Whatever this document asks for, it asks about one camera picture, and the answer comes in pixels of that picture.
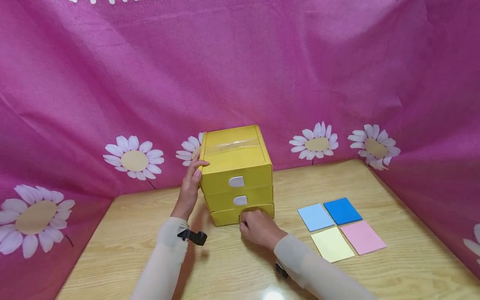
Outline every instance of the drawer handle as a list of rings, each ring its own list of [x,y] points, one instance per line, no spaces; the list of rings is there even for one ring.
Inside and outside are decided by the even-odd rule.
[[[235,197],[233,198],[233,204],[235,205],[247,205],[247,196],[243,195],[243,196],[238,196],[238,197]]]
[[[242,186],[245,186],[245,183],[243,182],[243,176],[237,176],[237,177],[232,177],[228,181],[228,184],[232,188],[240,188]]]

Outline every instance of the table surface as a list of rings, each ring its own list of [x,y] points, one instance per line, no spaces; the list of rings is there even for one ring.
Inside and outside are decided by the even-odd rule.
[[[129,299],[179,188],[118,197],[58,299]],[[478,279],[358,160],[274,172],[276,223],[317,251],[297,209],[347,197],[387,248],[335,263],[379,299],[478,299]],[[245,243],[238,225],[215,227],[199,197],[192,243],[174,299],[313,299],[274,271],[269,251]]]

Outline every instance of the yellow drawer unit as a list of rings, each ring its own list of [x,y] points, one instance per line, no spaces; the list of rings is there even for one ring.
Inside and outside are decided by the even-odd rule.
[[[245,209],[267,205],[273,213],[272,162],[258,125],[238,127],[203,136],[200,186],[215,225],[239,222]]]

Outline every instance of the pink card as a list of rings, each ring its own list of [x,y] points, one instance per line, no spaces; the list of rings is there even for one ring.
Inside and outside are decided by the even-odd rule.
[[[387,246],[365,221],[343,226],[340,229],[359,255]]]

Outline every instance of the paper square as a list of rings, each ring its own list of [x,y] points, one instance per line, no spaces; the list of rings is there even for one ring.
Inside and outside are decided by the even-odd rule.
[[[335,225],[321,204],[297,209],[310,232]]]
[[[343,225],[362,220],[357,210],[347,198],[342,198],[324,203],[333,220],[337,225]]]
[[[359,255],[370,253],[387,246],[366,221],[343,226],[340,229]]]
[[[334,263],[355,256],[337,227],[311,235],[324,259]]]

